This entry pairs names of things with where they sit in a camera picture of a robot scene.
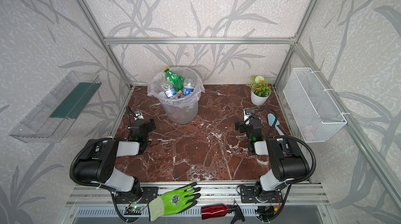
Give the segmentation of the green bottle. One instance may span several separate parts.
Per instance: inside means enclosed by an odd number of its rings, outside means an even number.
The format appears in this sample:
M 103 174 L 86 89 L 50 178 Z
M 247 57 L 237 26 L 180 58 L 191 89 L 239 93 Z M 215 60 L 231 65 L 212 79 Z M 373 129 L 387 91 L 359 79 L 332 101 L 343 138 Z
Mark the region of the green bottle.
M 183 90 L 183 78 L 169 69 L 169 67 L 164 68 L 165 79 L 172 83 L 173 88 L 176 92 Z

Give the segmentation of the white bottle red cap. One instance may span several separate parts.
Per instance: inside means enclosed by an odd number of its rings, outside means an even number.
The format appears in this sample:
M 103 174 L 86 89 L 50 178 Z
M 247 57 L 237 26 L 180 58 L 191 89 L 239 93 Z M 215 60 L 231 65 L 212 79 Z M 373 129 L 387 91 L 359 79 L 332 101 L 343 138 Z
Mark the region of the white bottle red cap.
M 159 99 L 167 99 L 168 97 L 166 96 L 165 92 L 162 91 L 162 92 L 158 93 L 158 98 Z

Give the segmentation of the clear bottle blue label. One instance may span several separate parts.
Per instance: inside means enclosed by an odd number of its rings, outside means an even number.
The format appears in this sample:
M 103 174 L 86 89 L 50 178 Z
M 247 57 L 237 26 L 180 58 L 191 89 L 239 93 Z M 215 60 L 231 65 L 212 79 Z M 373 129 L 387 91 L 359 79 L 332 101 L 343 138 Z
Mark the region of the clear bottle blue label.
M 168 99 L 178 99 L 178 94 L 175 91 L 173 84 L 169 81 L 164 81 L 161 84 L 162 90 Z

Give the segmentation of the crushed blue label bottle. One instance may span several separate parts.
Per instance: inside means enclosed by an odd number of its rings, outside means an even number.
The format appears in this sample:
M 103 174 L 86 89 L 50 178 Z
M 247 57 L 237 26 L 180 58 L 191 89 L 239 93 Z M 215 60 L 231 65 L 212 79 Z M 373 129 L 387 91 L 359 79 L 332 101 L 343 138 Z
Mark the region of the crushed blue label bottle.
M 194 79 L 186 78 L 183 82 L 183 95 L 190 95 L 194 91 L 195 85 Z

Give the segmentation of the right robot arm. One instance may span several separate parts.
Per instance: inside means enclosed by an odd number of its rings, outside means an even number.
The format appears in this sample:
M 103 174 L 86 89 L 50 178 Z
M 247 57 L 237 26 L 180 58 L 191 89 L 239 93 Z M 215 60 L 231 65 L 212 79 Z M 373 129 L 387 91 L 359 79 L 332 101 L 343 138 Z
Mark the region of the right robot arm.
M 247 148 L 255 155 L 269 158 L 270 170 L 255 186 L 240 186 L 242 203 L 265 203 L 282 200 L 281 190 L 309 179 L 316 170 L 313 150 L 292 136 L 262 138 L 261 120 L 251 118 L 235 123 L 235 130 L 247 136 Z

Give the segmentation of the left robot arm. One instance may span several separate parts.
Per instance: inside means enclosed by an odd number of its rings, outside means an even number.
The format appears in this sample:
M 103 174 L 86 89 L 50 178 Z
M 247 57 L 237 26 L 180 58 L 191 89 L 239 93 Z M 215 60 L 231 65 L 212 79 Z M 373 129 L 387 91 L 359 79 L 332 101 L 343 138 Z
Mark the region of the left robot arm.
M 73 159 L 70 178 L 79 185 L 141 196 L 139 180 L 115 168 L 115 161 L 118 157 L 143 154 L 149 142 L 149 133 L 156 129 L 156 125 L 153 119 L 147 122 L 138 118 L 129 129 L 128 140 L 112 137 L 89 140 Z

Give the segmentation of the grey bin with plastic liner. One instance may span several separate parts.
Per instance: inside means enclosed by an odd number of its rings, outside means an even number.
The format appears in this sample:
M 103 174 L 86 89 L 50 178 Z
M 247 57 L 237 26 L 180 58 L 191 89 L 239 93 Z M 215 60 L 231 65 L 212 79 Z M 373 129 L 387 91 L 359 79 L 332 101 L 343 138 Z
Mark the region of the grey bin with plastic liner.
M 183 90 L 176 92 L 178 99 L 159 99 L 158 93 L 162 92 L 161 84 L 166 81 L 165 72 L 158 73 L 148 85 L 148 95 L 158 98 L 169 119 L 176 124 L 188 124 L 193 121 L 198 113 L 198 101 L 201 93 L 205 91 L 201 77 L 188 67 L 173 67 L 171 71 L 183 78 L 195 80 L 194 91 L 187 96 L 183 95 Z

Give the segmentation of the light blue spatula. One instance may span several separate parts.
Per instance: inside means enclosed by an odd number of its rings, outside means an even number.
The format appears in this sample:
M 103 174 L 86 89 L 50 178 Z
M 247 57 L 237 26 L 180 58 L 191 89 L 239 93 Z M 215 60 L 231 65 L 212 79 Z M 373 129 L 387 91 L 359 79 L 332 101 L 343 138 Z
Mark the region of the light blue spatula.
M 273 127 L 277 131 L 278 135 L 284 135 L 283 131 L 279 128 L 280 122 L 276 118 L 276 116 L 272 113 L 269 113 L 267 116 L 268 124 L 270 126 L 270 129 L 272 130 Z

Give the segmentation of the green work glove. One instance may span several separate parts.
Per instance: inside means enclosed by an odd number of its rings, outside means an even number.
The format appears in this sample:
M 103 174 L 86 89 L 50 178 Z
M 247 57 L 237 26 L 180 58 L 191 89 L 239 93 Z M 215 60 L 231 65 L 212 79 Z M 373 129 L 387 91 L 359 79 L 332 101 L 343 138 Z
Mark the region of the green work glove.
M 164 193 L 148 204 L 149 221 L 155 221 L 161 216 L 171 216 L 182 213 L 197 204 L 200 198 L 200 187 L 196 182 Z

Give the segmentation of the green circuit board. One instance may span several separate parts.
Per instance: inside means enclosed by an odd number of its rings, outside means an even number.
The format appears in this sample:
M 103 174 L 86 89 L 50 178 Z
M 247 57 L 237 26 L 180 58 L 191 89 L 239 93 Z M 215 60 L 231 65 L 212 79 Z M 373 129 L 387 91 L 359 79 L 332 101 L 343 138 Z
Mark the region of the green circuit board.
M 145 206 L 127 206 L 124 210 L 125 216 L 140 216 L 144 211 Z

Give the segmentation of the red spray bottle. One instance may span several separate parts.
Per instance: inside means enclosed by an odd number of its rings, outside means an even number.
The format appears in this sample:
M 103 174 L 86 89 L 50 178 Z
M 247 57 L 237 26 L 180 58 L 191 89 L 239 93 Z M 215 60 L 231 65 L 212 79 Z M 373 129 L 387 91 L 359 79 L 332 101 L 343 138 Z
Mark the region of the red spray bottle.
M 215 204 L 201 207 L 202 220 L 224 217 L 230 213 L 234 213 L 231 224 L 235 224 L 239 220 L 245 222 L 245 216 L 237 201 L 234 201 L 231 205 Z

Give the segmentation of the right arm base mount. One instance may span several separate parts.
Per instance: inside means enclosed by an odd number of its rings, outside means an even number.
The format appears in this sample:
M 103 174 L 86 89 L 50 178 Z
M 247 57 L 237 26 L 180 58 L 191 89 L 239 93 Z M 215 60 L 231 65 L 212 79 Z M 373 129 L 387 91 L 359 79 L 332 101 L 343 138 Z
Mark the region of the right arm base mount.
M 281 191 L 263 191 L 256 185 L 239 185 L 237 186 L 237 192 L 241 197 L 242 203 L 281 204 L 283 202 Z

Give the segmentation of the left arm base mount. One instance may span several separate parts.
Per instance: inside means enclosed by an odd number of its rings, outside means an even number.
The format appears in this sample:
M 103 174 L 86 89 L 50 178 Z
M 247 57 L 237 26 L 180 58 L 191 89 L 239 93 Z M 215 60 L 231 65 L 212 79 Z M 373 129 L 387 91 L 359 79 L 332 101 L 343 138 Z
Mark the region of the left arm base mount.
M 157 197 L 158 189 L 156 186 L 133 188 L 129 192 L 117 192 L 114 198 L 117 204 L 147 204 Z

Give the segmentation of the aluminium frame rail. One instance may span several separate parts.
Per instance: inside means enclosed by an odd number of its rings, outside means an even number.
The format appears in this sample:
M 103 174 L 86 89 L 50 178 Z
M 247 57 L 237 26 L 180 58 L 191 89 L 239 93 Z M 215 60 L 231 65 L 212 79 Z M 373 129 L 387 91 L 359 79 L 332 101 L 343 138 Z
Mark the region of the aluminium frame rail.
M 199 37 L 108 37 L 104 38 L 106 44 L 293 44 L 291 37 L 267 38 L 199 38 Z

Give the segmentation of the clear plastic wall shelf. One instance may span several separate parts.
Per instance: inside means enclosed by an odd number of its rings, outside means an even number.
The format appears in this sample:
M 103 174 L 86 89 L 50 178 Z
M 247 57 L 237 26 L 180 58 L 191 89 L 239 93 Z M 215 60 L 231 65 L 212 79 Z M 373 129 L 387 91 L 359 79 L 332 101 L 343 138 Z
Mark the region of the clear plastic wall shelf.
M 59 143 L 100 86 L 98 75 L 70 71 L 9 136 L 24 143 Z

